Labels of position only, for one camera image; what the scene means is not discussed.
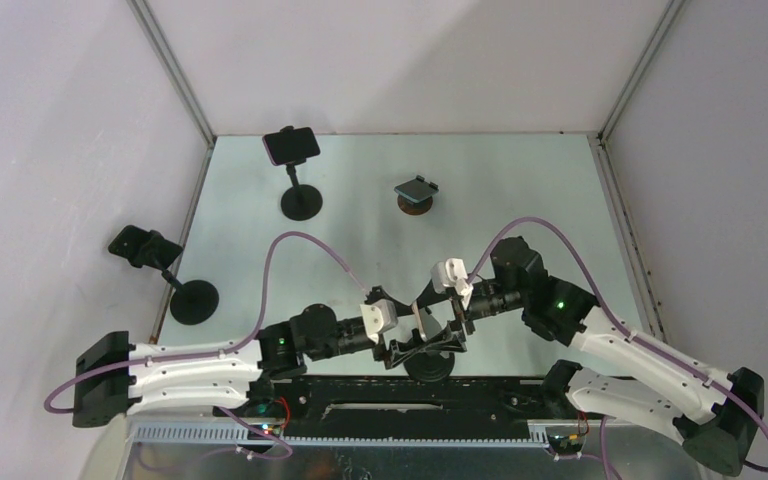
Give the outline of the black smartphone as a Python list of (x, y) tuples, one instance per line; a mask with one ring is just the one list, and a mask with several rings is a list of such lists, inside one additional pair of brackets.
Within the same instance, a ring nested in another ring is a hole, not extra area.
[(434, 317), (428, 306), (420, 306), (417, 301), (411, 304), (415, 326), (411, 329), (411, 339), (423, 343), (439, 342), (442, 339), (443, 325)]

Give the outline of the black round-base phone stand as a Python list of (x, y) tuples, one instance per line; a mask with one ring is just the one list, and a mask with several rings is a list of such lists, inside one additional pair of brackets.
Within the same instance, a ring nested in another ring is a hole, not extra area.
[(421, 383), (437, 383), (450, 377), (456, 357), (450, 353), (420, 353), (404, 363), (408, 376)]

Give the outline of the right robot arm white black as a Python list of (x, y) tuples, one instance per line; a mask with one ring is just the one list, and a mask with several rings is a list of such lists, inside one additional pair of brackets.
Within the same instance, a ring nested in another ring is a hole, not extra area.
[(455, 339), (477, 319), (518, 310), (540, 338), (623, 367), (611, 380), (583, 365), (557, 361), (544, 377), (545, 411), (574, 411), (625, 420), (677, 442), (697, 463), (737, 477), (761, 432), (765, 382), (741, 367), (732, 372), (701, 362), (617, 317), (595, 288), (585, 290), (548, 273), (541, 255), (521, 237), (498, 240), (484, 255), (494, 276), (476, 281), (458, 258), (437, 263), (426, 289), (412, 303), (419, 314), (449, 301)]

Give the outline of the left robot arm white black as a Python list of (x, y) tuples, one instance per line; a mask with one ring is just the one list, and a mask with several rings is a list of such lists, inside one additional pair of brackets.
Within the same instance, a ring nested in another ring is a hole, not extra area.
[(77, 358), (73, 405), (67, 412), (76, 428), (167, 408), (242, 407), (252, 416), (264, 416), (276, 403), (274, 382), (306, 374), (308, 361), (364, 351), (387, 369), (432, 359), (443, 366), (433, 377), (439, 381), (450, 375), (454, 355), (463, 349), (452, 326), (433, 331), (418, 326), (403, 342), (386, 342), (383, 334), (400, 317), (419, 318), (443, 299), (425, 290), (405, 305), (376, 287), (357, 317), (340, 320), (330, 307), (313, 304), (242, 340), (202, 345), (133, 343), (128, 332), (114, 331)]

